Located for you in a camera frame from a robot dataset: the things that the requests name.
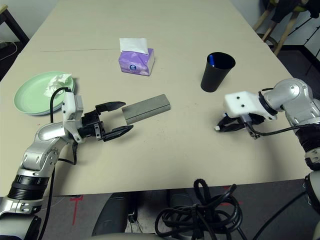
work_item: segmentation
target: purple tissue box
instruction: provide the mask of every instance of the purple tissue box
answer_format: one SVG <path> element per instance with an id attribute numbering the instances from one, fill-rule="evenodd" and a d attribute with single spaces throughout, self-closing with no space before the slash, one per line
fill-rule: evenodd
<path id="1" fill-rule="evenodd" d="M 121 71 L 129 74 L 150 76 L 155 62 L 153 48 L 148 48 L 149 55 L 135 52 L 123 51 L 119 57 Z"/>

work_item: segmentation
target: black cup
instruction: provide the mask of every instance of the black cup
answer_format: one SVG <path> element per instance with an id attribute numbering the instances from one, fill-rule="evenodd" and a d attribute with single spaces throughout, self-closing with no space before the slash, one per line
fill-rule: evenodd
<path id="1" fill-rule="evenodd" d="M 209 56 L 213 56 L 214 66 L 209 63 Z M 236 65 L 234 58 L 223 52 L 213 52 L 206 57 L 206 66 L 201 81 L 201 88 L 212 93 L 222 83 L 228 72 Z"/>

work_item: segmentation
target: wall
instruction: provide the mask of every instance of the wall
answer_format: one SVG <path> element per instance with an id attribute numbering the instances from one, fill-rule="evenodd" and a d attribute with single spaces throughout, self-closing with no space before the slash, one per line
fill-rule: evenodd
<path id="1" fill-rule="evenodd" d="M 247 20 L 247 22 L 253 26 L 261 14 L 265 11 L 264 6 L 262 5 L 261 0 L 230 0 L 233 5 L 238 9 L 238 11 L 243 15 L 243 17 Z M 258 29 L 258 33 L 264 33 L 268 25 L 270 23 L 270 19 L 273 13 L 270 14 L 269 18 L 266 19 L 263 25 Z M 287 23 L 290 19 L 290 14 L 286 16 L 281 23 L 275 28 L 272 33 L 272 37 L 279 41 L 282 33 L 287 26 Z M 295 26 L 296 28 L 300 24 L 302 24 L 305 20 L 309 19 L 310 13 L 308 11 L 300 13 Z M 311 36 L 311 34 L 316 30 L 316 27 L 320 25 L 320 18 L 311 19 L 308 23 L 306 23 L 303 27 L 297 30 L 295 33 L 290 35 L 286 41 L 285 45 L 303 45 L 307 38 Z M 311 38 L 311 40 L 306 44 L 306 47 L 316 55 L 317 51 L 320 48 L 320 29 L 316 32 L 316 34 Z"/>
<path id="2" fill-rule="evenodd" d="M 8 9 L 20 27 L 31 38 L 47 18 L 58 0 L 0 0 L 0 5 L 8 5 Z M 17 37 L 5 24 L 0 25 L 0 40 L 17 41 Z"/>
<path id="3" fill-rule="evenodd" d="M 24 32 L 31 38 L 37 31 L 48 14 L 54 8 L 58 0 L 0 0 L 1 4 L 7 4 L 11 14 L 20 24 Z M 247 22 L 253 26 L 260 15 L 264 12 L 261 0 L 230 0 L 238 11 L 243 15 Z M 277 41 L 280 39 L 290 16 L 287 16 L 274 30 L 272 37 Z M 309 18 L 309 12 L 303 12 L 299 15 L 296 26 Z M 266 20 L 258 29 L 259 33 L 264 33 L 268 28 L 269 21 Z M 297 32 L 289 36 L 285 42 L 286 45 L 303 45 L 306 39 L 313 33 L 316 27 L 320 25 L 319 18 L 312 19 Z M 6 24 L 0 25 L 0 40 L 16 41 L 16 36 L 10 31 Z M 306 47 L 315 55 L 320 48 L 320 30 L 307 43 Z"/>

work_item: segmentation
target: green plate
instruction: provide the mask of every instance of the green plate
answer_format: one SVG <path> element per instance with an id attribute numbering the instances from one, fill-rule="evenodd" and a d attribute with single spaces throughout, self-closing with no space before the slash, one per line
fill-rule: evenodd
<path id="1" fill-rule="evenodd" d="M 49 81 L 57 76 L 65 74 L 62 71 L 49 71 L 33 76 L 16 91 L 14 105 L 22 113 L 40 116 L 50 113 L 50 98 L 44 95 Z M 72 77 L 68 77 L 63 87 L 69 87 L 73 92 L 75 83 Z M 65 93 L 56 95 L 53 101 L 53 111 L 58 110 L 64 100 Z"/>

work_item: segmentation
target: white tissue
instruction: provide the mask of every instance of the white tissue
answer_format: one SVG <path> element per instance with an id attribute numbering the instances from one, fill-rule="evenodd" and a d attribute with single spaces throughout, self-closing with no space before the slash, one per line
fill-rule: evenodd
<path id="1" fill-rule="evenodd" d="M 147 39 L 145 38 L 120 38 L 120 51 L 136 52 L 149 55 Z"/>
<path id="2" fill-rule="evenodd" d="M 52 94 L 54 94 L 54 92 L 61 87 L 64 87 L 63 84 L 66 83 L 67 79 L 71 76 L 71 74 L 61 74 L 61 75 L 57 75 L 54 76 L 48 83 L 48 86 L 46 87 L 43 95 L 47 96 L 48 98 L 51 98 Z M 62 94 L 64 91 L 61 90 L 57 93 L 57 95 Z"/>

